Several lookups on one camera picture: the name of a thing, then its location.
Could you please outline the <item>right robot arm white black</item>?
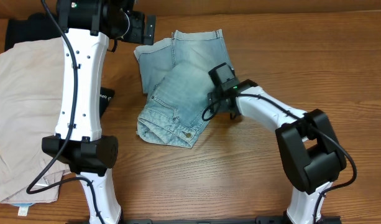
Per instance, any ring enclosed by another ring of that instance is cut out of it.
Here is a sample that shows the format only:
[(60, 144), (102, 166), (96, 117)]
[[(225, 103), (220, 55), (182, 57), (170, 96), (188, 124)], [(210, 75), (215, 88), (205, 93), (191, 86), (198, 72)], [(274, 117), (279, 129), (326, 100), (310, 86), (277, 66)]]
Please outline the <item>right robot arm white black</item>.
[(280, 217), (258, 217), (256, 223), (340, 223), (321, 207), (340, 171), (346, 168), (333, 127), (321, 110), (306, 112), (282, 103), (251, 80), (215, 81), (208, 94), (212, 115), (243, 115), (275, 133), (283, 170), (293, 186), (291, 202)]

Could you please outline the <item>light blue denim shorts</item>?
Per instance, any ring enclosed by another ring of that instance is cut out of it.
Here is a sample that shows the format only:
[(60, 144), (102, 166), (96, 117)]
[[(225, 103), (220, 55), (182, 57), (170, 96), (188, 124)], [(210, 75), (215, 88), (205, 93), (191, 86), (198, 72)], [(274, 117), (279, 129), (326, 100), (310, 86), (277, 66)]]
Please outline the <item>light blue denim shorts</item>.
[(177, 30), (153, 45), (136, 47), (134, 55), (147, 95), (137, 135), (152, 144), (192, 148), (207, 126), (202, 117), (214, 89), (208, 73), (231, 64), (222, 30)]

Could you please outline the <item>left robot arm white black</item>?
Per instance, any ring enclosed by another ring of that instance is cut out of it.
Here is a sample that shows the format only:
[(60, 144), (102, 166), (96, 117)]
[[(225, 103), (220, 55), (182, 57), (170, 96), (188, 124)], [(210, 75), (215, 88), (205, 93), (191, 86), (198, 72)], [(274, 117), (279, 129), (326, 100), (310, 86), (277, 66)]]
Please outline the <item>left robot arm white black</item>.
[(63, 93), (55, 132), (42, 139), (42, 150), (80, 181), (90, 223), (122, 223), (112, 179), (118, 140), (103, 135), (100, 124), (103, 64), (115, 51), (110, 42), (152, 44), (156, 18), (135, 11), (134, 0), (66, 0), (57, 2), (52, 20), (63, 39)]

